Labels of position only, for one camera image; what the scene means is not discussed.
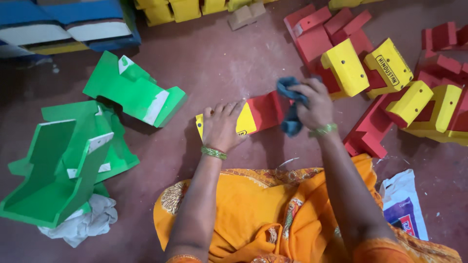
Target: bangle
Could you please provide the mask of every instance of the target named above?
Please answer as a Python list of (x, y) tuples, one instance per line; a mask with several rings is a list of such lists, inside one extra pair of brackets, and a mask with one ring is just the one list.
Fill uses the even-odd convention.
[(201, 151), (202, 151), (202, 153), (205, 153), (207, 155), (211, 155), (213, 157), (220, 158), (222, 160), (227, 159), (227, 155), (223, 151), (218, 150), (216, 148), (208, 148), (208, 147), (203, 145)]
[(332, 131), (336, 131), (337, 125), (335, 123), (327, 124), (323, 127), (309, 131), (309, 138), (320, 137)]

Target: woman's right hand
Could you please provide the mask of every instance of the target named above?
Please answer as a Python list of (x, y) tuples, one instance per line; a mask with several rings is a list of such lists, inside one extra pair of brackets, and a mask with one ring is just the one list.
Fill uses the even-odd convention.
[(307, 97), (308, 108), (302, 103), (297, 105), (299, 120), (307, 128), (315, 130), (333, 123), (333, 103), (327, 87), (318, 79), (305, 79), (300, 85), (289, 87), (289, 90), (300, 92)]

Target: printed orange fabric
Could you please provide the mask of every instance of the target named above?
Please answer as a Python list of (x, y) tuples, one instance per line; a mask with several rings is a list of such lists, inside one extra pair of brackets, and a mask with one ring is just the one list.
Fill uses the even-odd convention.
[[(370, 194), (382, 208), (381, 197), (374, 188), (377, 176), (372, 169), (372, 159), (362, 154), (352, 160)], [(164, 190), (154, 204), (154, 226), (163, 249), (189, 185), (190, 180), (176, 183)], [(322, 168), (223, 170), (219, 176), (216, 207), (208, 255), (210, 262), (352, 261), (337, 228)], [(461, 262), (453, 249), (418, 240), (401, 229), (392, 229), (400, 243), (399, 251), (416, 263)], [(363, 248), (357, 253), (369, 253), (369, 256), (383, 253), (385, 257), (389, 251), (393, 256), (398, 251), (365, 245), (364, 248), (372, 249)]]

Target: white painted edge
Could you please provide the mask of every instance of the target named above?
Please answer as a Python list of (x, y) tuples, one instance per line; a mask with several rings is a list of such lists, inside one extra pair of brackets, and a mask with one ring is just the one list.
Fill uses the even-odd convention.
[(76, 177), (76, 172), (78, 172), (78, 169), (67, 169), (66, 172), (68, 173), (68, 178), (73, 179)]
[(75, 119), (70, 119), (70, 120), (63, 120), (63, 121), (56, 121), (56, 122), (46, 122), (46, 123), (39, 123), (39, 125), (46, 126), (46, 125), (62, 123), (62, 122), (71, 122), (71, 121), (76, 121), (76, 120)]
[[(128, 64), (124, 66), (124, 63), (122, 62), (122, 59), (125, 58), (127, 60)], [(123, 55), (119, 60), (118, 60), (118, 73), (122, 75), (122, 73), (131, 65), (135, 64), (131, 59), (129, 59), (126, 55)]]
[(99, 115), (102, 115), (102, 109), (101, 109), (101, 106), (97, 106), (97, 110), (98, 112), (95, 114), (95, 116), (99, 116)]
[(114, 137), (114, 133), (109, 132), (107, 134), (89, 139), (88, 141), (90, 141), (91, 143), (89, 144), (88, 155), (94, 152), (95, 150), (97, 150), (99, 147), (108, 143), (110, 140), (112, 140), (113, 137)]
[(104, 163), (103, 165), (101, 165), (101, 167), (99, 167), (99, 171), (97, 172), (102, 173), (102, 172), (107, 172), (107, 171), (110, 171), (110, 162)]
[(151, 102), (151, 105), (149, 105), (145, 117), (143, 118), (144, 122), (146, 122), (149, 125), (154, 124), (168, 96), (169, 92), (167, 92), (166, 90), (163, 90), (156, 95), (155, 99)]

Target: red floor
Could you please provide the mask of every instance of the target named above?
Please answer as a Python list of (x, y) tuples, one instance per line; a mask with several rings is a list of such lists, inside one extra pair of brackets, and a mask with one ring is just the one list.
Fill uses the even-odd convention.
[[(301, 59), (283, 18), (306, 2), (270, 3), (266, 17), (235, 32), (227, 24), (227, 12), (152, 28), (141, 23), (140, 48), (115, 53), (131, 57), (163, 88), (179, 86), (189, 98), (163, 129), (125, 118), (125, 139), (141, 163), (105, 182), (117, 201), (118, 222), (109, 233), (88, 238), (73, 249), (63, 240), (42, 235), (36, 226), (0, 218), (2, 261), (157, 262), (161, 248), (152, 208), (164, 188), (190, 178), (197, 166), (201, 141), (194, 116), (205, 106), (272, 91), (279, 77), (303, 77)], [(315, 5), (322, 7), (325, 2)], [(421, 50), (422, 28), (452, 20), (458, 25), (468, 23), (468, 2), (464, 0), (386, 0), (359, 6), (353, 12), (365, 8), (373, 19), (364, 30), (374, 45), (390, 37), (412, 68)], [(20, 71), (0, 67), (0, 199), (22, 181), (10, 174), (7, 164), (26, 155), (36, 124), (43, 121), (40, 108), (87, 100), (81, 91), (99, 57), (93, 51), (57, 55), (53, 63), (59, 73), (52, 73), (52, 63)], [(335, 102), (341, 136), (351, 130), (369, 104), (361, 95)], [(468, 148), (417, 138), (396, 128), (382, 143), (388, 155), (375, 165), (379, 180), (414, 169), (430, 240), (467, 258), (463, 247), (468, 242)], [(276, 168), (295, 157), (299, 159), (286, 168), (322, 165), (317, 143), (307, 139), (305, 132), (290, 139), (278, 128), (251, 136), (229, 157), (224, 168)]]

